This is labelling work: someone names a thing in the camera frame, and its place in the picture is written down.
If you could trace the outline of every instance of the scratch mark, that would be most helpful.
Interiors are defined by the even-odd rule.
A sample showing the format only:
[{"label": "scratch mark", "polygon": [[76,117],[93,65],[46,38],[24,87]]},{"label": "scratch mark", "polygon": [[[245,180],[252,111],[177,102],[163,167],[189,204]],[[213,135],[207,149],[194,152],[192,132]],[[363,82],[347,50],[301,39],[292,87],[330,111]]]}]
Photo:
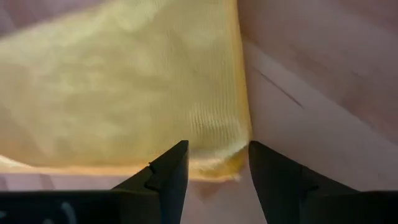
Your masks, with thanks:
[{"label": "scratch mark", "polygon": [[290,100],[292,100],[295,104],[299,105],[302,109],[304,109],[303,105],[297,101],[292,95],[287,93],[284,89],[282,89],[278,84],[276,84],[274,81],[272,81],[268,76],[260,72],[258,69],[256,71],[261,75],[262,78],[264,78],[267,82],[271,83],[274,87],[276,87],[279,91],[281,91],[285,96],[287,96]]}]

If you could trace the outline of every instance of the yellow sponge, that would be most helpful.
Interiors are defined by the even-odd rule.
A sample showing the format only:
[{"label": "yellow sponge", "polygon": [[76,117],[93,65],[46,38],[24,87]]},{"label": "yellow sponge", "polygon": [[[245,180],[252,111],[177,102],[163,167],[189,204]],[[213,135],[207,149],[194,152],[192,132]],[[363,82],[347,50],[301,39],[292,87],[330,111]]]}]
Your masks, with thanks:
[{"label": "yellow sponge", "polygon": [[236,177],[251,136],[236,1],[115,0],[0,41],[0,171],[131,175],[182,139]]}]

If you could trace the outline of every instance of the wooden surface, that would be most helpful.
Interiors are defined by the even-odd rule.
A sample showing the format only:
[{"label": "wooden surface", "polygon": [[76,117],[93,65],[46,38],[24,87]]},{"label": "wooden surface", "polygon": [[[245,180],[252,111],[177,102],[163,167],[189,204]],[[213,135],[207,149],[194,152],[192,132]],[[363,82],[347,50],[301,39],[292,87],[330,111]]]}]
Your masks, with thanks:
[{"label": "wooden surface", "polygon": [[[0,35],[98,1],[31,2],[0,0]],[[239,13],[254,138],[359,190],[398,189],[398,3],[241,0]],[[7,174],[0,188],[122,180]],[[265,223],[247,169],[240,182],[190,183],[182,223],[204,222]]]}]

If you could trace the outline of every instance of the light wood background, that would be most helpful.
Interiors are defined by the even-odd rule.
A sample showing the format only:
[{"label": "light wood background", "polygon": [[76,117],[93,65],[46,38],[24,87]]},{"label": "light wood background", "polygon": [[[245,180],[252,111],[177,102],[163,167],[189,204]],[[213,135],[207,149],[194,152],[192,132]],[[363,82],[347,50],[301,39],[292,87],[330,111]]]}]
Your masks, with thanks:
[{"label": "light wood background", "polygon": [[[0,36],[101,0],[0,0]],[[239,0],[254,138],[359,190],[398,189],[398,2]],[[0,189],[125,177],[10,175]],[[249,171],[190,182],[182,223],[265,223]]]}]

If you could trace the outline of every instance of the white marking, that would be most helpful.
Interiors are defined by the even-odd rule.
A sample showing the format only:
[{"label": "white marking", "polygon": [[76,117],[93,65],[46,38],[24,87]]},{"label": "white marking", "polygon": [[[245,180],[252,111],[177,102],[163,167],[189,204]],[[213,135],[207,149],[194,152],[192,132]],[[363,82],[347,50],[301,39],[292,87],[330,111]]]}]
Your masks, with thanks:
[{"label": "white marking", "polygon": [[75,210],[68,202],[63,202],[61,204],[61,209],[67,214],[69,224],[77,224]]}]

